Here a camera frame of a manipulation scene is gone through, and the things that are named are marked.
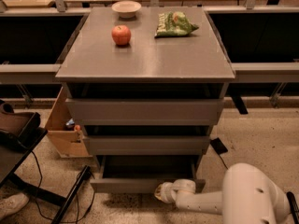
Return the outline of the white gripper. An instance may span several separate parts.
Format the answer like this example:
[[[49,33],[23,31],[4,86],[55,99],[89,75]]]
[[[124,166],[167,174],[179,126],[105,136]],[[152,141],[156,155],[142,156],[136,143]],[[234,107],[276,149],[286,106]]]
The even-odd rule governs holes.
[[[176,203],[196,191],[196,184],[192,180],[178,179],[174,182],[164,182],[154,191],[154,196],[163,203]]]

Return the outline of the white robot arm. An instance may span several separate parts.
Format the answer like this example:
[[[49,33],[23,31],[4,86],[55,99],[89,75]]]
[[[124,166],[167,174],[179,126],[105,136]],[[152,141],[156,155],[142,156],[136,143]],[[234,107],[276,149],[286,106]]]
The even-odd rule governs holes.
[[[225,173],[222,190],[196,193],[195,182],[164,182],[155,197],[178,209],[222,215],[223,224],[281,224],[291,213],[287,194],[258,168],[238,163]]]

